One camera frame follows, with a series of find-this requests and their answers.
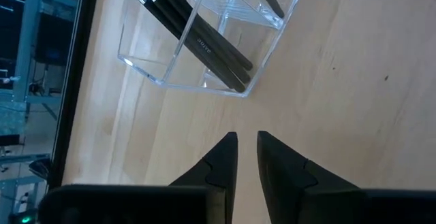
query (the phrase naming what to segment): acrylic container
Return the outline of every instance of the acrylic container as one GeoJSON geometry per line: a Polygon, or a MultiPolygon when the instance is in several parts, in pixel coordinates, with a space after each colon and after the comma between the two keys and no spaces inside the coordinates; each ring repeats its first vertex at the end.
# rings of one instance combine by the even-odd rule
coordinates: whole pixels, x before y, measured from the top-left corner
{"type": "Polygon", "coordinates": [[[246,97],[259,80],[298,0],[277,0],[279,17],[267,0],[188,0],[193,11],[180,40],[138,0],[125,1],[119,59],[155,84],[199,92],[246,97]],[[184,45],[200,15],[253,63],[242,93],[229,89],[184,45]]]}

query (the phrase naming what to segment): clear acrylic pen holder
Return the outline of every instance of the clear acrylic pen holder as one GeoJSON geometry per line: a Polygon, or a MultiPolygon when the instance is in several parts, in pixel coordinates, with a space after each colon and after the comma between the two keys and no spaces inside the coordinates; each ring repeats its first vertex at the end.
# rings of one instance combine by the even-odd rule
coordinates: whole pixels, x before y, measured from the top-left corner
{"type": "Polygon", "coordinates": [[[175,38],[138,0],[125,1],[119,59],[155,84],[246,97],[259,80],[298,0],[277,0],[284,16],[268,0],[187,0],[193,11],[180,39],[175,38]],[[228,88],[186,46],[196,15],[205,19],[253,63],[246,89],[228,88]]]}

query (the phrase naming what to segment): wooden desk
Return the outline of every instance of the wooden desk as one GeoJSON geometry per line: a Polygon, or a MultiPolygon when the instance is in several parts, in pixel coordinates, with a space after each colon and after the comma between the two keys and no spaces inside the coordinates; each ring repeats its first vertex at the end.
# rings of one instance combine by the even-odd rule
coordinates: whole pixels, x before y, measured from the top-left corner
{"type": "Polygon", "coordinates": [[[267,223],[267,130],[358,186],[436,188],[436,0],[300,0],[247,99],[165,90],[117,61],[123,1],[97,3],[65,184],[168,184],[237,131],[234,222],[267,223]]]}

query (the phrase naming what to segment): wooden surface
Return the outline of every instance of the wooden surface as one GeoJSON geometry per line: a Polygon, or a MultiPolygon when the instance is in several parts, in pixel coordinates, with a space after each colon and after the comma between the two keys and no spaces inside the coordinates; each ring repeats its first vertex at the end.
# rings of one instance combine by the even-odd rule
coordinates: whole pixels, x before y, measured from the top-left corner
{"type": "Polygon", "coordinates": [[[164,185],[237,131],[235,223],[267,223],[256,133],[361,187],[436,188],[436,0],[300,0],[247,99],[165,90],[117,61],[98,0],[64,183],[164,185]]]}

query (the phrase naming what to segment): green led light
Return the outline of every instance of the green led light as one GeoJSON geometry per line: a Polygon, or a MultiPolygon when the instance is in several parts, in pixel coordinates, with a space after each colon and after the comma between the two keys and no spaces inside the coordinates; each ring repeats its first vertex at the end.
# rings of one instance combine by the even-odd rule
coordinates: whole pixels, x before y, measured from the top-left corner
{"type": "Polygon", "coordinates": [[[23,219],[21,219],[21,223],[28,223],[32,218],[30,217],[25,217],[23,219]]]}

